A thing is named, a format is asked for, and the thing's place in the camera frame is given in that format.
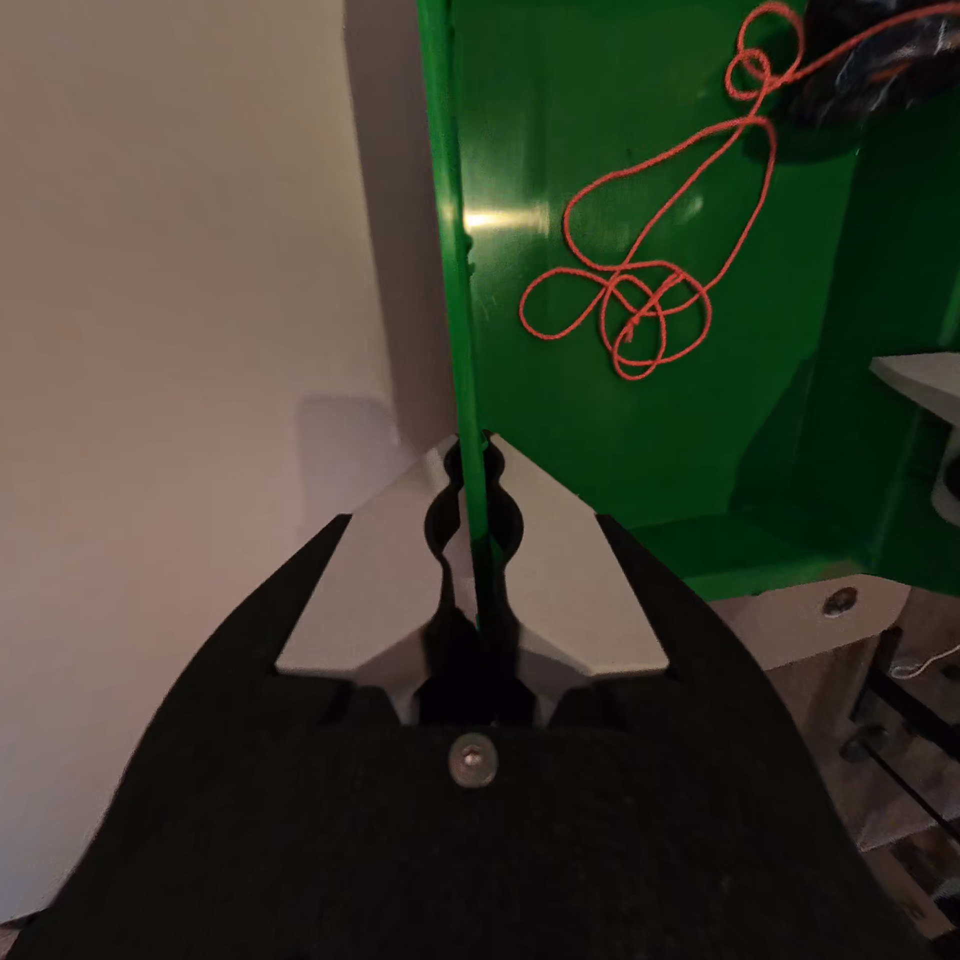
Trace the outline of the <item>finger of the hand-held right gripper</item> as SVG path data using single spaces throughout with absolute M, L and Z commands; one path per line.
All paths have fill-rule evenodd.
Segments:
M 931 505 L 948 524 L 959 526 L 959 354 L 935 352 L 877 356 L 870 371 L 884 384 L 949 425 L 931 488 Z

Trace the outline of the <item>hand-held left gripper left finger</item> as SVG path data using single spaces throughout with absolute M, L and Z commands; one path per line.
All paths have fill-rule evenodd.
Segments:
M 404 724 L 416 722 L 428 667 L 424 630 L 441 603 L 442 561 L 461 587 L 461 494 L 436 557 L 426 514 L 448 488 L 448 436 L 351 515 L 283 650 L 279 674 L 384 690 Z

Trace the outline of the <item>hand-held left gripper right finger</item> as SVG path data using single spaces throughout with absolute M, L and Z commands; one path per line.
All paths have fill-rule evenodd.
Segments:
M 489 509 L 505 509 L 499 539 L 508 612 L 517 624 L 517 677 L 546 726 L 571 690 L 663 675 L 669 658 L 595 510 L 493 434 Z

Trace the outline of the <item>green plastic bin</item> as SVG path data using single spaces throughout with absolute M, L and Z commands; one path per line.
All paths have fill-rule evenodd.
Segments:
M 958 594 L 950 432 L 870 370 L 958 351 L 958 86 L 793 126 L 808 2 L 417 2 L 471 531 L 484 434 L 704 598 Z

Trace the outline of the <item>dark marbled yo-yo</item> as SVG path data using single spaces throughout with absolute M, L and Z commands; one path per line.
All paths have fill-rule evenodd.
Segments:
M 925 1 L 810 1 L 801 64 L 821 59 L 869 28 L 914 13 Z M 774 113 L 799 128 L 865 124 L 956 89 L 958 13 L 904 21 L 855 46 L 782 93 Z

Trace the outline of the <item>black metal rods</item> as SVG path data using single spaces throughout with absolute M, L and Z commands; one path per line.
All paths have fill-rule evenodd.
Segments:
M 945 838 L 958 847 L 958 828 L 944 816 L 912 783 L 897 771 L 882 755 L 890 738 L 889 730 L 876 721 L 880 707 L 889 708 L 903 723 L 906 732 L 936 747 L 946 758 L 959 762 L 958 723 L 948 722 L 932 707 L 926 705 L 906 689 L 906 683 L 920 678 L 930 667 L 942 666 L 958 684 L 958 645 L 928 656 L 913 665 L 895 664 L 894 658 L 904 632 L 899 626 L 883 630 L 863 678 L 849 721 L 853 734 L 839 750 L 840 757 L 850 764 L 870 762 L 891 782 L 898 792 L 922 811 Z

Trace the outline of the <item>beige bracket with bolt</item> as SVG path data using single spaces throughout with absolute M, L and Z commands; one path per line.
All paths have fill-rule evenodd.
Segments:
M 878 635 L 895 623 L 910 593 L 901 582 L 852 574 L 709 605 L 768 671 Z

